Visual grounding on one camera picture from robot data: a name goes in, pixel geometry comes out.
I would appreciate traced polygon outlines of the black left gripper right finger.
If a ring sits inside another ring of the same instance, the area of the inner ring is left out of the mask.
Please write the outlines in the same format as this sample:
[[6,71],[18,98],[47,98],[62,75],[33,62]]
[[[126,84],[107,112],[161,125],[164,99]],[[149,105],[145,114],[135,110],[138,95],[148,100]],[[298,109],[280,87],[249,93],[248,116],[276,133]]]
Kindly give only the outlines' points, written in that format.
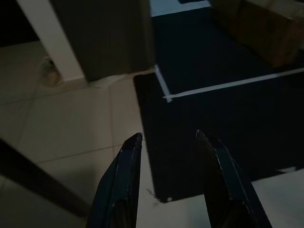
[[196,131],[203,167],[203,194],[213,228],[270,228],[272,225],[250,181],[227,147]]

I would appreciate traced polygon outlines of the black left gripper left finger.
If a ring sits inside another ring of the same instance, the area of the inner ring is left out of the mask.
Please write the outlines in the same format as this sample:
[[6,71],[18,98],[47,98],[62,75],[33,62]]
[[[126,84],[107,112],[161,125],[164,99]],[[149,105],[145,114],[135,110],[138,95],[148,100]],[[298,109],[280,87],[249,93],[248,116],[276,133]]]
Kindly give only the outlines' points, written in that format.
[[128,138],[102,176],[87,228],[134,228],[140,186],[142,133]]

